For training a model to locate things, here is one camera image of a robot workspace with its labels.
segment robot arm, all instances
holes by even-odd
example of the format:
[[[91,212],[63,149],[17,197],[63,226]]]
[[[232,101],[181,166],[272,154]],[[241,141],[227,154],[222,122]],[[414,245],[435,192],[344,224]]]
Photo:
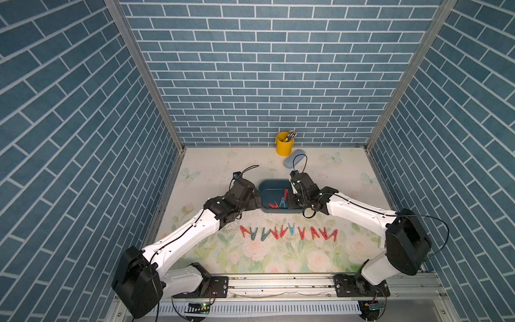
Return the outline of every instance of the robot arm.
[[[367,260],[354,275],[362,293],[397,273],[415,275],[427,258],[431,241],[412,211],[397,213],[354,200],[336,189],[318,189],[306,173],[292,171],[291,186],[297,203],[315,212],[348,219],[376,233],[383,252]]]
[[[339,194],[336,189],[318,189],[306,173],[292,171],[295,201],[326,215],[355,222],[379,235],[383,252],[367,260],[354,275],[362,294],[399,272],[415,275],[431,248],[420,222],[412,212],[384,210]],[[162,296],[183,292],[205,294],[210,274],[198,263],[168,271],[202,239],[237,219],[244,211],[261,208],[261,195],[252,182],[235,173],[234,185],[222,197],[209,199],[192,219],[167,237],[141,250],[132,246],[121,256],[112,287],[134,318],[157,305]]]
[[[234,185],[222,197],[211,198],[187,223],[167,237],[138,250],[122,253],[112,288],[134,318],[157,305],[161,297],[183,292],[205,294],[210,274],[199,264],[168,272],[170,267],[202,239],[233,222],[244,211],[261,208],[254,184],[235,173]]]

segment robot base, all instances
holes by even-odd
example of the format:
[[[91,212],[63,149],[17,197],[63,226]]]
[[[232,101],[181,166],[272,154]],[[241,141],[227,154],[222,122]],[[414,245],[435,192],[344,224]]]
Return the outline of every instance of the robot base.
[[[363,293],[363,291],[361,291],[356,286],[356,280],[353,275],[336,274],[333,277],[333,279],[336,295],[338,297],[375,297],[377,289],[383,291],[386,297],[390,296],[390,290],[388,289],[386,281],[382,281],[377,286],[371,285],[371,287],[369,287],[369,290]],[[383,296],[383,293],[381,293],[381,291],[378,291],[379,294],[377,295],[377,297]]]
[[[229,277],[227,276],[211,276],[208,285],[212,285],[216,288],[216,298],[227,298],[227,288],[229,287]],[[205,297],[199,296],[197,292],[181,293],[174,295],[174,298],[199,298]]]

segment aluminum corner post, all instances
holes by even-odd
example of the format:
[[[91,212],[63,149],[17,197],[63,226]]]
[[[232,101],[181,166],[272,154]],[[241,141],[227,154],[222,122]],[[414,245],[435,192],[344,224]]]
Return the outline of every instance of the aluminum corner post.
[[[171,121],[170,115],[168,114],[168,109],[166,108],[166,105],[163,101],[163,97],[161,96],[161,93],[159,93],[156,82],[152,77],[152,73],[150,73],[150,69],[148,68],[145,58],[143,57],[140,47],[138,46],[138,42],[132,33],[129,21],[127,20],[127,17],[125,17],[125,13],[119,0],[105,0],[105,3],[109,13],[113,17],[114,24],[118,28],[120,35],[122,35],[125,45],[127,46],[127,49],[129,50],[129,53],[134,60],[134,63],[136,64],[136,67],[138,68],[143,81],[145,82],[150,96],[152,96],[152,99],[156,104],[159,114],[163,118],[164,124],[168,129],[172,140],[175,142],[179,153],[182,153],[184,150],[184,144],[182,143],[181,138]]]
[[[372,147],[379,138],[381,131],[383,131],[383,128],[386,126],[386,123],[388,123],[388,120],[395,111],[395,108],[401,100],[402,95],[404,95],[404,92],[408,88],[409,83],[411,82],[415,73],[417,72],[418,67],[424,60],[425,55],[431,48],[431,45],[435,41],[436,36],[440,32],[440,29],[442,28],[443,24],[449,17],[449,14],[454,8],[456,2],[457,0],[442,0],[440,7],[438,7],[438,9],[436,10],[433,19],[431,20],[431,24],[429,25],[429,28],[424,33],[424,36],[422,36],[422,39],[420,40],[417,50],[415,50],[411,60],[409,61],[408,67],[404,71],[404,74],[402,74],[401,79],[399,80],[397,87],[393,90],[390,100],[386,104],[383,113],[377,120],[377,123],[374,129],[372,130],[372,134],[365,143],[365,150],[367,152],[372,151]]]

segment teal clothespin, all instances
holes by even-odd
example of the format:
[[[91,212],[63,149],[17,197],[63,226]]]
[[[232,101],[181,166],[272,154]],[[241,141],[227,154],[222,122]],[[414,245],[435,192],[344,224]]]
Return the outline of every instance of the teal clothespin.
[[[265,234],[265,227],[263,227],[263,232],[261,233],[261,241],[264,242],[269,234],[270,234],[270,230],[268,230],[268,233]]]
[[[252,231],[252,227],[250,227],[250,239],[254,240],[256,238],[257,233],[258,233],[257,227],[256,227],[256,231]]]
[[[295,223],[293,224],[293,227],[290,226],[288,223],[288,228],[290,229],[290,234],[293,236],[293,234],[295,233]]]

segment white cable tray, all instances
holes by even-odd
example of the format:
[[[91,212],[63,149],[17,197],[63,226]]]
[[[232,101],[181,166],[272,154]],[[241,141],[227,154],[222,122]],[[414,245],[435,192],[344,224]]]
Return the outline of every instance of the white cable tray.
[[[189,303],[199,303],[199,301],[178,302],[174,305],[180,314],[184,315],[184,309]],[[157,306],[146,316],[155,316]],[[248,301],[216,302],[211,306],[208,315],[200,313],[187,313],[188,316],[209,316],[209,317],[255,317],[270,315],[341,315],[341,314],[361,314],[358,302],[353,300],[334,300],[327,301],[260,301],[249,303]],[[159,316],[174,316],[174,308],[171,302],[161,302]]]

